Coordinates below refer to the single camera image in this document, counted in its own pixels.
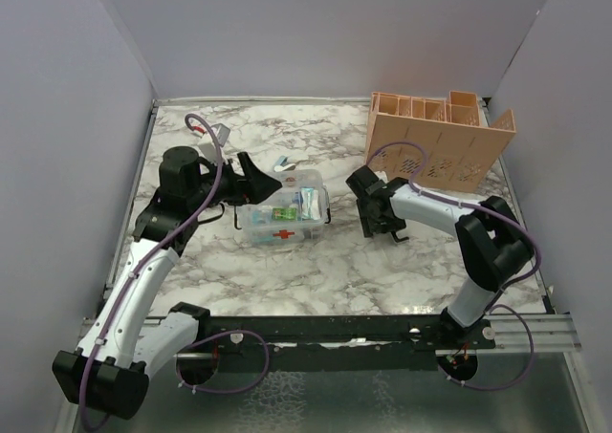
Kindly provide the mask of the clear plastic kit box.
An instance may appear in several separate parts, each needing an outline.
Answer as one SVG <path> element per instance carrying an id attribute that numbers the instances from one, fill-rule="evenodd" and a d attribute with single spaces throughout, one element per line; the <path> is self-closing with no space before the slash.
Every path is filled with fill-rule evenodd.
<path id="1" fill-rule="evenodd" d="M 329 194 L 315 169 L 273 172 L 282 187 L 258 205 L 239 206 L 235 223 L 253 245 L 297 244 L 321 237 L 331 222 Z"/>

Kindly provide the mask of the clear plastic kit lid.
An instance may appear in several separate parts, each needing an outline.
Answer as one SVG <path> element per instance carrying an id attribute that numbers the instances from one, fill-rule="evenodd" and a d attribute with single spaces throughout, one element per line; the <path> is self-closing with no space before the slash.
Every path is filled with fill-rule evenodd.
<path id="1" fill-rule="evenodd" d="M 409 236 L 401 236 L 401 235 L 399 235 L 397 230 L 390 231 L 390 235 L 391 235 L 393 241 L 396 244 L 400 244 L 400 243 L 403 243 L 403 242 L 406 242 L 406 241 L 410 240 Z"/>

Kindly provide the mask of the green medicine box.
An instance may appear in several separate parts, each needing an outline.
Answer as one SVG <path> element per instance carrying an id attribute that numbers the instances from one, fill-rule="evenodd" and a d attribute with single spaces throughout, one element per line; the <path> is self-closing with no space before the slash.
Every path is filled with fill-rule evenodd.
<path id="1" fill-rule="evenodd" d="M 274 207 L 272 219 L 275 221 L 295 221 L 297 219 L 297 209 L 294 207 Z"/>

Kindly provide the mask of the clear bandage packet teal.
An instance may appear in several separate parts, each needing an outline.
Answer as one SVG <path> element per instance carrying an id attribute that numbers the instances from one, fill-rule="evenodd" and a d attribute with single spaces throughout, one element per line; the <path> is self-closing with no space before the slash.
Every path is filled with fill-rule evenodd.
<path id="1" fill-rule="evenodd" d="M 320 220 L 319 192 L 313 187 L 300 189 L 301 215 L 306 220 Z"/>

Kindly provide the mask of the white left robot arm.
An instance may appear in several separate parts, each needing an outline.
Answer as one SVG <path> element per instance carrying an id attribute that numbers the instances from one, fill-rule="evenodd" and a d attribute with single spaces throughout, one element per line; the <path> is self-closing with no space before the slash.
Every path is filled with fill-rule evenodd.
<path id="1" fill-rule="evenodd" d="M 193 352 L 208 346 L 209 312 L 191 305 L 173 310 L 156 337 L 140 339 L 139 333 L 160 286 L 199 228 L 199 214 L 218 204 L 260 204 L 281 188 L 248 153 L 239 153 L 238 160 L 241 173 L 231 162 L 211 162 L 189 146 L 164 152 L 159 186 L 136 220 L 115 288 L 76 349 L 58 352 L 52 363 L 69 402 L 129 420 L 173 353 L 183 346 Z"/>

